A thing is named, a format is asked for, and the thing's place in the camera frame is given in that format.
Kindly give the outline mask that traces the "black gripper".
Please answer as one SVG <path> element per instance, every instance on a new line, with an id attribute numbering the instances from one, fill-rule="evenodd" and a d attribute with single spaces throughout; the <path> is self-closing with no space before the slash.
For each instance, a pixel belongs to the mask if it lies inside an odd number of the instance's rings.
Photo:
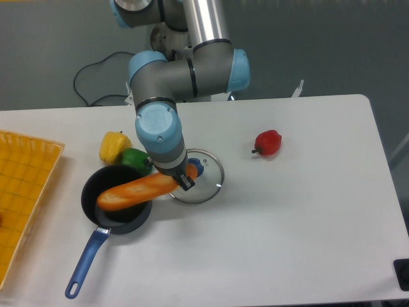
<path id="1" fill-rule="evenodd" d="M 183 160 L 174 160 L 171 162 L 153 161 L 156 170 L 166 176 L 174 177 L 177 184 L 184 190 L 188 191 L 195 186 L 195 182 L 187 175 L 187 158 Z"/>

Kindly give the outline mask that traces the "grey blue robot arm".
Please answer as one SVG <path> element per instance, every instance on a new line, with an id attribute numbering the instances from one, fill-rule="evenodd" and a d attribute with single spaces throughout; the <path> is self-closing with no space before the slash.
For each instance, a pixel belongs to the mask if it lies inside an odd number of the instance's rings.
<path id="1" fill-rule="evenodd" d="M 187 191 L 195 183 L 187 173 L 176 104 L 248 87 L 247 55 L 231 44 L 221 1 L 111 1 L 110 6 L 123 28 L 162 23 L 189 36 L 192 50 L 185 58 L 171 61 L 151 49 L 137 53 L 128 64 L 138 140 L 155 168 Z"/>

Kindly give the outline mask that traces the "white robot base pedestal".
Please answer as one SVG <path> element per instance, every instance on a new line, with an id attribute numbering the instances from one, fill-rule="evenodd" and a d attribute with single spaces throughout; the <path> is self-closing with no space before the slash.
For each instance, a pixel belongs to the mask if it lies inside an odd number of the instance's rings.
<path id="1" fill-rule="evenodd" d="M 166 60 L 176 61 L 193 57 L 193 47 L 188 31 L 175 31 L 165 22 L 157 24 L 150 35 L 153 51 L 162 53 Z"/>

